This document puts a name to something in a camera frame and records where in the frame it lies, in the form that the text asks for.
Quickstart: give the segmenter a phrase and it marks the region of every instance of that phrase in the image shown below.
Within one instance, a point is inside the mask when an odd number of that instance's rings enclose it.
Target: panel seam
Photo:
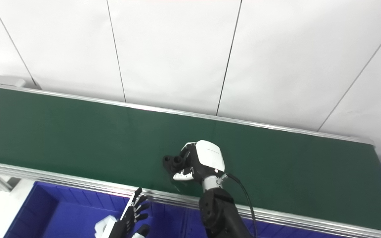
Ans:
[[[218,110],[220,108],[220,102],[221,102],[221,96],[223,95],[224,82],[226,81],[227,69],[229,68],[230,55],[232,54],[234,36],[236,35],[237,22],[239,21],[239,15],[240,15],[240,8],[241,7],[242,7],[242,0],[240,0],[239,9],[237,11],[236,23],[234,25],[233,36],[232,36],[232,43],[230,44],[230,51],[229,51],[229,56],[227,58],[226,70],[224,72],[223,84],[221,85],[220,98],[218,99],[216,116],[218,115]]]
[[[106,2],[107,2],[107,9],[108,9],[108,17],[110,18],[110,25],[111,25],[111,32],[112,32],[112,40],[114,41],[115,56],[117,57],[118,73],[120,74],[121,89],[123,89],[124,102],[127,102],[127,101],[126,101],[126,93],[124,93],[123,77],[121,76],[120,60],[118,59],[117,44],[116,44],[116,42],[115,42],[114,28],[112,27],[112,19],[111,19],[110,5],[108,4],[108,0],[106,0]]]
[[[18,50],[16,44],[14,44],[13,38],[11,37],[10,33],[8,32],[8,29],[7,29],[7,27],[5,26],[5,24],[4,24],[4,22],[3,22],[2,18],[1,18],[1,16],[0,16],[0,21],[1,21],[1,24],[3,25],[4,30],[6,31],[8,37],[10,38],[11,43],[13,44],[15,50],[17,51],[17,54],[19,55],[21,61],[23,62],[23,65],[24,65],[24,67],[26,68],[26,70],[27,70],[27,72],[28,72],[30,78],[32,79],[33,84],[35,84],[35,86],[37,86],[35,79],[33,78],[32,74],[30,73],[30,70],[29,70],[29,68],[27,67],[27,65],[26,65],[26,63],[25,63],[23,57],[21,56],[20,51]]]
[[[352,81],[352,83],[350,84],[350,86],[348,87],[348,89],[346,89],[345,93],[343,93],[342,97],[340,97],[339,101],[337,101],[336,105],[333,107],[333,109],[330,111],[330,113],[328,114],[328,116],[325,118],[325,120],[322,122],[322,124],[320,125],[320,127],[317,129],[317,131],[321,130],[321,128],[324,126],[325,122],[330,118],[330,116],[333,114],[333,112],[336,110],[337,106],[341,103],[342,99],[346,96],[346,94],[349,92],[349,90],[351,90],[352,86],[355,84],[355,82],[358,80],[358,78],[360,77],[360,75],[364,72],[365,68],[369,65],[369,63],[371,62],[371,60],[373,59],[373,57],[376,55],[376,53],[379,51],[379,49],[381,48],[381,43],[380,45],[377,47],[377,49],[374,51],[373,55],[369,58],[369,60],[367,61],[367,63],[364,65],[364,67],[361,69],[361,71],[359,72],[359,74],[355,77],[355,79]]]

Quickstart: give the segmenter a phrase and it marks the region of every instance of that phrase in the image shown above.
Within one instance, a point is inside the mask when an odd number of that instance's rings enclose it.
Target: black cable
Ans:
[[[243,186],[243,184],[240,182],[240,180],[238,178],[236,178],[234,175],[229,174],[229,173],[227,173],[227,176],[230,177],[231,179],[233,179],[235,182],[237,182],[240,185],[240,187],[242,188],[243,193],[245,193],[246,200],[248,200],[249,209],[251,209],[252,222],[254,223],[254,232],[255,232],[254,233],[254,237],[257,238],[257,235],[258,235],[258,232],[257,232],[257,220],[255,220],[254,208],[252,207],[252,203],[251,203],[251,200],[249,199],[249,195],[246,192],[245,187]]]

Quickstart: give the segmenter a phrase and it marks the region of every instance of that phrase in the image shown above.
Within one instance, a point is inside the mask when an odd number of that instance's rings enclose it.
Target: white wall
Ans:
[[[239,2],[0,0],[0,74],[369,137],[381,157],[381,0],[243,0],[240,12]]]

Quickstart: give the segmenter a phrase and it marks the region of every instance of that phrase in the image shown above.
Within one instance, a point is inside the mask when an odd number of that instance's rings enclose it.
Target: blue crate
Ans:
[[[118,218],[128,198],[35,182],[5,238],[93,238],[95,223],[108,215]],[[149,218],[136,224],[151,226],[148,238],[206,238],[198,210],[151,202]],[[253,223],[244,219],[253,232]],[[272,223],[257,222],[260,238],[337,238]]]
[[[5,238],[94,238],[95,223],[108,215],[121,216],[129,199],[105,193],[35,182]],[[185,208],[152,202],[149,218],[138,222],[151,226],[151,237],[182,237]]]

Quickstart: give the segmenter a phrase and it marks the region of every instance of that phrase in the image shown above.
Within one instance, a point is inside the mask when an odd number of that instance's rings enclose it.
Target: green conveyor belt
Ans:
[[[255,207],[381,230],[381,165],[372,145],[0,89],[0,163],[200,196],[162,166],[208,140]],[[226,189],[246,205],[232,181]]]

